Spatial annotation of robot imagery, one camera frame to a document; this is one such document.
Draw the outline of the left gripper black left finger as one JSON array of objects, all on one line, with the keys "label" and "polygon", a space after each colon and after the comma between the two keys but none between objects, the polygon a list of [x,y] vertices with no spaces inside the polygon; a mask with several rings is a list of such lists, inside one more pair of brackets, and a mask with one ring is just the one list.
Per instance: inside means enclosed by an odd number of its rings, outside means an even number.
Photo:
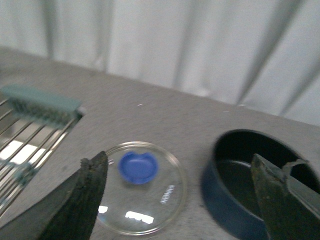
[{"label": "left gripper black left finger", "polygon": [[2,240],[88,240],[107,181],[108,157],[84,158],[78,171],[0,229]]}]

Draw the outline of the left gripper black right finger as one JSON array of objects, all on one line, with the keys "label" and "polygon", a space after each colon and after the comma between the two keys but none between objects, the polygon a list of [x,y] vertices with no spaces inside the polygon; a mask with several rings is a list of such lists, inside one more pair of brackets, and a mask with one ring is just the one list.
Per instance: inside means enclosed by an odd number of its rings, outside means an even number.
[{"label": "left gripper black right finger", "polygon": [[279,168],[255,154],[251,174],[271,239],[320,238],[320,180],[307,160],[297,159]]}]

